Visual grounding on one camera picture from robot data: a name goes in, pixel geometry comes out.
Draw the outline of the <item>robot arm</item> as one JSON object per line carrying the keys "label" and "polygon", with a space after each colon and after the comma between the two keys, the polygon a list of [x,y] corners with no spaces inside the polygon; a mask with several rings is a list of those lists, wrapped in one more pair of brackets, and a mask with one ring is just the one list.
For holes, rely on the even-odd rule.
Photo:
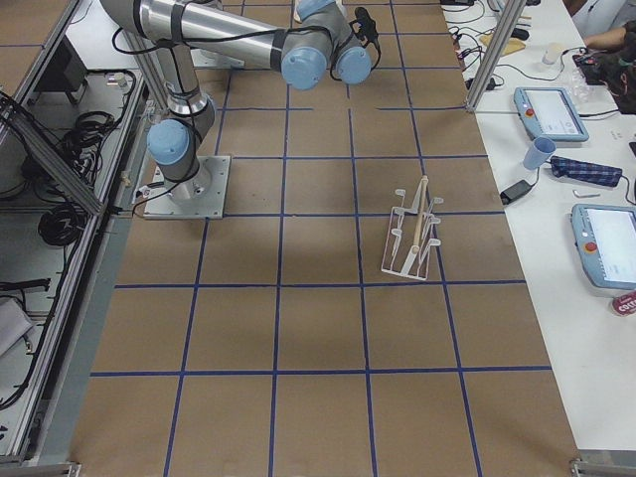
{"label": "robot arm", "polygon": [[104,1],[105,13],[128,42],[155,104],[146,135],[153,183],[142,187],[134,212],[148,220],[219,219],[231,159],[201,156],[217,107],[201,88],[194,61],[210,80],[257,67],[308,90],[330,75],[345,84],[364,81],[376,67],[368,46],[379,34],[368,11],[348,20],[336,1],[299,1],[296,28],[276,27],[223,9],[218,1]]}

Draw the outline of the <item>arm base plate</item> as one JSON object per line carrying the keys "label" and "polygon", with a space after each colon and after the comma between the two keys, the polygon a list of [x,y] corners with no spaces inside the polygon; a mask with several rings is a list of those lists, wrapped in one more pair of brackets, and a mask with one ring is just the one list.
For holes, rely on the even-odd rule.
{"label": "arm base plate", "polygon": [[219,220],[224,216],[225,198],[230,175],[230,156],[199,156],[198,174],[179,184],[164,180],[160,168],[154,168],[153,181],[160,182],[143,194],[143,218],[147,220]]}

